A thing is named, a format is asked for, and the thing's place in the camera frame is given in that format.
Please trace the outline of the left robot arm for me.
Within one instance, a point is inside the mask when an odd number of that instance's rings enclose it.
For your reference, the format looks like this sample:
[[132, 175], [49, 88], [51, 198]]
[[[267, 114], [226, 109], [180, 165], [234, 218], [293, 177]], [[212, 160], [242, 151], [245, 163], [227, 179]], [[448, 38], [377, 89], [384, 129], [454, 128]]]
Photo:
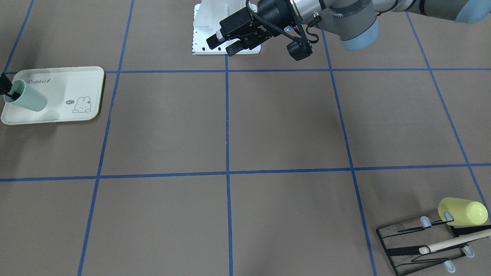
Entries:
[[228, 56], [254, 49], [272, 37], [290, 39], [289, 55], [300, 61], [312, 54], [319, 41], [311, 28], [339, 37], [350, 50], [370, 46], [378, 37], [378, 18], [387, 12], [409, 12], [426, 17], [476, 23], [490, 14], [489, 0], [259, 0], [254, 10], [244, 7], [219, 22], [217, 32], [206, 42], [211, 49], [227, 41]]

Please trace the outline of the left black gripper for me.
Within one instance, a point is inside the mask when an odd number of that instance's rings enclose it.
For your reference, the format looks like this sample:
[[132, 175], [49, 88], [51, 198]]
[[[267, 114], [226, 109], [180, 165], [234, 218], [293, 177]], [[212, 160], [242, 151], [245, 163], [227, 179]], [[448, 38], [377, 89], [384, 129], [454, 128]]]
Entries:
[[290, 5], [285, 0], [260, 0], [257, 11], [249, 2], [245, 7], [220, 21], [221, 29], [206, 39], [209, 49], [217, 49], [226, 41], [237, 39], [226, 47], [228, 57], [238, 54], [245, 48], [255, 48], [272, 37], [284, 35], [292, 41], [299, 41], [284, 30], [295, 26]]

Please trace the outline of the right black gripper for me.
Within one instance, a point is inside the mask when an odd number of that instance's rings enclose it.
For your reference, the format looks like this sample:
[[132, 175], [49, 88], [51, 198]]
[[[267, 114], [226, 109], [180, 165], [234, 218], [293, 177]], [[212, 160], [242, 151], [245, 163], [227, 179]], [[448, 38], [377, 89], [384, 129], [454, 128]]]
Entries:
[[17, 92], [11, 90], [12, 82], [5, 73], [0, 76], [0, 94], [6, 96], [11, 102], [17, 100]]

